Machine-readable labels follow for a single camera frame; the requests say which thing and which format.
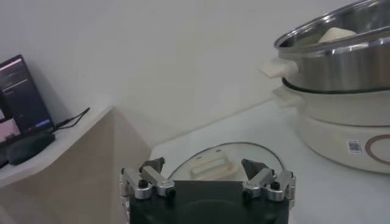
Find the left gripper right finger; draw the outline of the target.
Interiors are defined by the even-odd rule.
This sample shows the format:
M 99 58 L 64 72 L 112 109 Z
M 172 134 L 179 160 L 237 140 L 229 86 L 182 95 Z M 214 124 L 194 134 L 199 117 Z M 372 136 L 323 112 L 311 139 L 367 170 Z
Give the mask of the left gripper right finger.
M 248 178 L 243 182 L 242 191 L 246 201 L 264 196 L 274 202 L 281 202 L 284 199 L 295 202 L 296 176 L 293 172 L 283 170 L 277 175 L 274 169 L 270 169 L 264 163 L 248 159 L 242 159 L 241 165 Z

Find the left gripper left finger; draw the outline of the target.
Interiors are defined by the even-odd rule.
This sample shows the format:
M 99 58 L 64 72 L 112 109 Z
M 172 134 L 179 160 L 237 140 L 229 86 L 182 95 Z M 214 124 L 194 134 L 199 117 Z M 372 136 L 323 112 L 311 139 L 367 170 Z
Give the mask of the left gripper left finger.
M 145 161 L 136 169 L 122 168 L 119 173 L 119 195 L 129 198 L 133 195 L 137 200 L 147 200 L 155 189 L 158 196 L 169 198 L 176 194 L 175 183 L 161 175 L 165 164 L 164 157 Z

